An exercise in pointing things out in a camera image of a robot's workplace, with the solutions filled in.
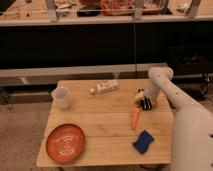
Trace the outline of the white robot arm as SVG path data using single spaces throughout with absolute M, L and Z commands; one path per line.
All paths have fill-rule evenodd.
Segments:
M 134 99 L 148 111 L 163 92 L 177 110 L 174 117 L 171 171 L 213 171 L 213 113 L 171 82 L 173 70 L 152 67 L 147 87 Z

